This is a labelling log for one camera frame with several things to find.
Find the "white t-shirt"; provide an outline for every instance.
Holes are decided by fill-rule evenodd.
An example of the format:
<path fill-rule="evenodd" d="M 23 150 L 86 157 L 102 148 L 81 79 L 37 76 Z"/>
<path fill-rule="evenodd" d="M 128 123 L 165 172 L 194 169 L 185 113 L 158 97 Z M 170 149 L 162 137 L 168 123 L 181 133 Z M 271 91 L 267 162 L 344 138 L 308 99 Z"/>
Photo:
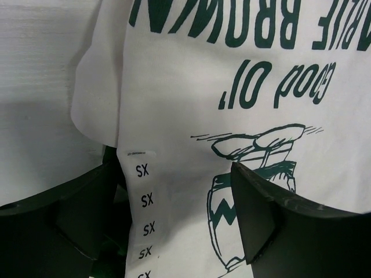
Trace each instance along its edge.
<path fill-rule="evenodd" d="M 233 161 L 371 210 L 370 22 L 368 0 L 103 1 L 72 118 L 118 147 L 126 278 L 252 277 Z"/>

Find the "printed graphic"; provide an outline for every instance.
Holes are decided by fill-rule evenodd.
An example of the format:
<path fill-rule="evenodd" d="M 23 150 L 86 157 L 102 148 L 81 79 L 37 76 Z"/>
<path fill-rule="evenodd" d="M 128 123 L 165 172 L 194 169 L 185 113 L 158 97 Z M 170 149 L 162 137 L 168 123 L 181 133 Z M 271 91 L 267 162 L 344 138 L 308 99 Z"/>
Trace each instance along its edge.
<path fill-rule="evenodd" d="M 212 142 L 212 150 L 220 158 L 241 162 L 257 174 L 281 187 L 296 192 L 295 161 L 287 160 L 295 141 L 304 135 L 318 134 L 323 128 L 291 124 L 264 133 L 192 136 L 197 141 Z M 227 273 L 245 263 L 242 249 L 231 248 L 225 235 L 238 235 L 238 223 L 231 196 L 230 173 L 215 176 L 208 194 L 209 232 L 213 249 Z"/>

